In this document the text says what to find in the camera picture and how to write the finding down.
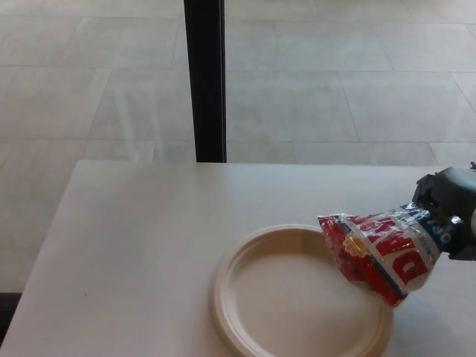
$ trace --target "tile grout line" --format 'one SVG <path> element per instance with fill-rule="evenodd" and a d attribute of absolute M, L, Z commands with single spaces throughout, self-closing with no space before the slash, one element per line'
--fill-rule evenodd
<path fill-rule="evenodd" d="M 106 94 L 107 86 L 108 86 L 108 84 L 109 84 L 109 78 L 111 77 L 111 72 L 112 72 L 112 69 L 109 69 L 109 70 L 108 70 L 107 77 L 106 77 L 106 83 L 105 83 L 105 85 L 104 85 L 103 93 L 101 94 L 101 97 L 100 97 L 100 99 L 99 99 L 98 102 L 97 102 L 97 107 L 96 107 L 96 109 L 94 110 L 94 114 L 93 114 L 93 116 L 92 116 L 92 121 L 91 121 L 91 126 L 89 127 L 89 130 L 88 130 L 88 134 L 87 134 L 87 136 L 86 136 L 86 139 L 90 138 L 90 136 L 91 136 L 91 131 L 92 131 L 92 127 L 93 127 L 94 121 L 96 120 L 97 111 L 99 110 L 99 108 L 100 108 L 100 106 L 101 106 L 101 103 L 103 102 L 104 95 Z"/>
<path fill-rule="evenodd" d="M 402 0 L 399 0 L 400 4 L 403 5 L 403 7 L 407 10 L 408 14 L 410 15 L 410 17 L 414 20 L 414 23 L 415 24 L 418 24 L 419 22 L 417 21 L 417 19 L 415 19 L 415 16 L 411 13 L 410 9 L 408 8 L 407 4 L 405 3 L 405 1 L 402 1 Z"/>
<path fill-rule="evenodd" d="M 320 17 L 321 17 L 321 11 L 319 10 L 319 4 L 318 4 L 318 0 L 312 0 L 312 4 L 314 5 L 314 10 L 315 10 L 315 13 L 314 13 L 314 19 L 316 22 L 319 21 Z"/>
<path fill-rule="evenodd" d="M 434 153 L 433 147 L 431 147 L 431 144 L 429 142 L 427 144 L 430 147 L 430 151 L 431 151 L 431 154 L 434 157 L 435 162 L 438 164 L 438 166 L 440 166 L 440 162 L 438 161 L 437 155 Z"/>
<path fill-rule="evenodd" d="M 7 151 L 7 154 L 5 155 L 5 159 L 3 160 L 3 162 L 0 164 L 0 173 L 4 167 L 4 165 L 6 164 L 7 162 L 7 159 L 8 159 L 8 156 L 10 156 L 10 154 L 12 153 L 12 147 L 15 143 L 12 143 L 10 139 L 5 139 L 5 140 L 8 140 L 9 143 L 8 143 L 8 151 Z"/>
<path fill-rule="evenodd" d="M 190 143 L 190 140 L 161 140 L 161 139 L 123 139 L 123 138 L 46 138 L 46 137 L 24 137 L 24 138 L 8 138 L 8 137 L 0 137 L 0 140 L 6 141 L 163 141 L 163 142 L 180 142 L 180 143 Z M 405 141 L 405 140 L 398 140 L 398 141 L 352 141 L 352 140 L 333 140 L 333 141 L 310 141 L 310 140 L 272 140 L 272 141 L 263 141 L 263 140 L 227 140 L 227 142 L 232 143 L 280 143 L 280 144 L 289 144 L 289 143 L 296 143 L 296 144 L 342 144 L 342 143 L 362 143 L 362 144 L 425 144 L 428 142 L 436 143 L 436 144 L 476 144 L 476 141 Z"/>
<path fill-rule="evenodd" d="M 152 163 L 155 162 L 156 157 L 157 157 L 157 140 L 154 140 L 154 152 L 152 153 Z"/>
<path fill-rule="evenodd" d="M 462 24 L 464 26 L 464 28 L 471 34 L 471 36 L 473 36 L 475 39 L 476 39 L 476 36 L 472 33 L 471 30 L 468 29 L 468 25 L 473 25 L 473 24 Z"/>
<path fill-rule="evenodd" d="M 294 156 L 294 159 L 295 159 L 295 164 L 297 164 L 298 156 L 296 155 L 296 146 L 294 141 L 291 141 L 291 148 L 292 148 L 292 155 Z"/>
<path fill-rule="evenodd" d="M 112 61 L 111 61 L 111 64 L 109 65 L 109 73 L 111 73 L 111 71 L 113 71 L 114 69 L 116 69 L 116 66 L 115 66 L 115 63 L 116 63 L 116 57 L 118 55 L 118 52 L 120 50 L 120 47 L 122 46 L 122 38 L 123 38 L 123 35 L 124 35 L 124 31 L 126 30 L 126 28 L 128 27 L 128 24 L 127 22 L 131 22 L 131 20 L 133 20 L 134 18 L 126 18 L 124 19 L 124 23 L 122 24 L 122 27 L 119 31 L 119 34 L 118 34 L 118 40 L 115 44 L 115 49 L 114 49 L 114 54 L 112 55 Z"/>
<path fill-rule="evenodd" d="M 342 92 L 344 93 L 345 103 L 347 104 L 347 108 L 349 109 L 350 118 L 352 119 L 352 124 L 354 125 L 354 130 L 356 131 L 358 142 L 361 142 L 360 134 L 358 133 L 358 130 L 357 130 L 356 120 L 354 118 L 354 114 L 352 113 L 352 109 L 350 108 L 349 99 L 347 98 L 347 93 L 345 92 L 345 87 L 341 77 L 341 72 L 338 71 L 337 75 L 339 76 L 339 82 L 341 83 L 341 89 L 342 89 Z"/>
<path fill-rule="evenodd" d="M 137 7 L 137 4 L 139 3 L 140 0 L 135 0 L 134 6 L 132 7 L 131 15 L 134 17 L 135 13 L 135 8 Z"/>
<path fill-rule="evenodd" d="M 471 104 L 471 102 L 469 101 L 469 99 L 467 98 L 467 96 L 464 94 L 464 91 L 461 89 L 460 85 L 458 84 L 458 82 L 455 80 L 455 78 L 453 77 L 453 74 L 451 72 L 447 72 L 449 74 L 449 76 L 453 79 L 453 82 L 454 84 L 456 84 L 456 87 L 458 87 L 458 89 L 460 90 L 460 93 L 463 95 L 464 99 L 466 99 L 466 102 L 469 104 L 469 106 L 471 107 L 471 109 L 473 110 L 473 112 L 476 114 L 476 110 L 475 108 L 473 108 L 473 105 Z"/>
<path fill-rule="evenodd" d="M 413 15 L 411 14 L 410 11 L 408 11 L 409 14 L 412 16 L 412 19 L 414 20 L 413 22 L 374 22 L 374 21 L 337 21 L 337 20 L 324 20 L 324 19 L 304 19 L 304 20 L 285 20 L 285 19 L 235 19 L 235 18 L 227 18 L 225 20 L 228 21 L 233 21 L 233 22 L 291 22 L 291 23 L 307 23 L 307 22 L 315 22 L 315 23 L 336 23 L 336 24 L 361 24 L 361 25 L 476 25 L 476 21 L 474 22 L 419 22 L 416 19 L 414 19 Z M 149 19 L 149 20 L 180 20 L 180 18 L 183 18 L 183 14 L 181 14 L 178 17 L 160 17 L 160 16 L 135 16 L 133 14 L 131 15 L 124 15 L 124 16 L 119 16 L 119 15 L 96 15 L 96 14 L 91 14 L 91 13 L 82 13 L 78 15 L 71 15 L 70 13 L 64 13 L 64 14 L 47 14 L 47 13 L 0 13 L 0 19 L 2 18 L 20 18 L 20 17 L 25 17 L 25 18 L 30 18 L 30 17 L 38 17 L 38 18 L 87 18 L 87 19 Z"/>
<path fill-rule="evenodd" d="M 282 42 L 283 40 L 280 40 L 280 32 L 277 29 L 278 21 L 273 21 L 273 28 L 274 32 L 276 33 L 276 39 L 277 39 L 277 64 L 276 68 L 282 68 L 283 67 L 283 51 L 282 51 Z"/>
<path fill-rule="evenodd" d="M 380 37 L 379 35 L 377 34 L 377 31 L 375 30 L 375 25 L 374 24 L 371 24 L 370 27 L 372 29 L 372 33 L 373 35 L 377 38 L 377 41 L 379 41 L 379 44 L 380 44 L 380 47 L 382 48 L 382 50 L 384 51 L 384 55 L 385 55 L 385 58 L 387 58 L 387 61 L 388 61 L 388 64 L 390 65 L 390 68 L 392 68 L 392 71 L 394 72 L 395 71 L 395 68 L 393 67 L 393 64 L 392 64 L 392 61 L 390 61 L 390 57 L 388 56 L 388 53 L 387 51 L 385 50 L 385 46 L 383 45 L 382 41 L 380 40 Z"/>
<path fill-rule="evenodd" d="M 18 65 L 18 64 L 0 64 L 0 68 L 50 68 L 50 69 L 66 69 L 66 70 L 110 70 L 110 71 L 158 71 L 158 72 L 188 72 L 188 68 L 165 68 L 161 67 L 160 65 L 153 65 L 153 66 L 124 66 L 124 67 L 110 67 L 110 66 L 78 66 L 78 65 Z M 227 69 L 227 72 L 231 73 L 238 73 L 238 72 L 264 72 L 264 73 L 272 73 L 272 72 L 283 72 L 283 73 L 332 73 L 332 72 L 356 72 L 356 73 L 448 73 L 448 71 L 410 71 L 410 70 L 355 70 L 355 69 Z M 476 73 L 474 71 L 451 71 L 452 73 Z"/>
<path fill-rule="evenodd" d="M 74 28 L 74 31 L 72 31 L 71 36 L 69 37 L 68 41 L 65 44 L 65 47 L 61 51 L 61 54 L 58 56 L 58 67 L 60 67 L 63 62 L 65 62 L 65 55 L 68 53 L 69 46 L 72 44 L 74 37 L 76 36 L 76 33 L 78 29 L 80 28 L 81 24 L 85 21 L 85 17 L 81 17 L 79 22 L 77 23 L 76 27 Z"/>
<path fill-rule="evenodd" d="M 41 6 L 38 7 L 38 10 L 36 11 L 36 16 L 41 16 L 42 15 L 42 11 L 45 9 L 45 6 L 46 6 L 46 1 L 47 0 L 43 0 Z"/>
<path fill-rule="evenodd" d="M 177 21 L 176 40 L 173 43 L 172 58 L 170 59 L 170 66 L 168 68 L 169 70 L 173 70 L 173 63 L 176 60 L 177 42 L 179 41 L 179 35 L 178 34 L 179 34 L 179 28 L 180 28 L 181 21 L 180 20 L 176 20 L 176 21 Z"/>

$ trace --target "crumpled plastic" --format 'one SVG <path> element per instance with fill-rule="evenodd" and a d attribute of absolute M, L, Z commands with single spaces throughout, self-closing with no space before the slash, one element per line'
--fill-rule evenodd
<path fill-rule="evenodd" d="M 414 203 L 369 216 L 318 217 L 342 274 L 392 307 L 425 284 L 441 252 L 457 238 L 457 219 Z"/>

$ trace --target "black pole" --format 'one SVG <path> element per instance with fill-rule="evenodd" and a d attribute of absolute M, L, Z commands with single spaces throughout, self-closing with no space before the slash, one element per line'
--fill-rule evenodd
<path fill-rule="evenodd" d="M 184 0 L 197 162 L 226 162 L 224 0 Z"/>
<path fill-rule="evenodd" d="M 2 292 L 0 293 L 0 345 L 7 334 L 8 327 L 15 315 L 16 307 L 22 297 L 20 292 Z"/>

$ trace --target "gray floor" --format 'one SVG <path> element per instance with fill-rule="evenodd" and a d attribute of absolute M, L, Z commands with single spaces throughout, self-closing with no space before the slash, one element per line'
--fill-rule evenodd
<path fill-rule="evenodd" d="M 226 10 L 229 161 L 476 158 L 476 0 Z M 181 0 L 0 0 L 0 290 L 23 289 L 81 158 L 194 160 Z"/>

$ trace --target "plate rim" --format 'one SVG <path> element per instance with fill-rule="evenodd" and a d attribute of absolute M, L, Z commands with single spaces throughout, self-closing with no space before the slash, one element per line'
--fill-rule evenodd
<path fill-rule="evenodd" d="M 243 357 L 274 357 L 271 353 L 268 353 L 262 348 L 256 348 L 251 346 L 247 341 L 243 341 L 241 335 L 233 328 L 233 324 L 230 323 L 228 314 L 225 313 L 224 303 L 222 302 L 222 290 L 226 286 L 228 281 L 228 272 L 231 271 L 232 265 L 237 261 L 237 258 L 245 251 L 250 245 L 254 245 L 259 242 L 260 238 L 263 238 L 266 234 L 275 231 L 284 230 L 303 230 L 311 231 L 314 233 L 322 234 L 319 227 L 313 225 L 302 224 L 285 224 L 285 225 L 272 225 L 270 227 L 261 228 L 249 234 L 246 238 L 239 240 L 221 259 L 219 267 L 216 271 L 215 280 L 213 282 L 210 314 L 213 320 L 213 324 L 218 331 L 220 337 L 224 340 L 226 345 L 231 348 L 235 353 L 239 353 Z M 380 320 L 378 322 L 379 328 L 375 337 L 370 340 L 368 346 L 358 352 L 358 354 L 345 353 L 343 355 L 335 357 L 369 357 L 380 356 L 385 350 L 393 330 L 393 310 L 391 307 L 385 305 L 382 301 L 382 308 L 380 313 Z"/>

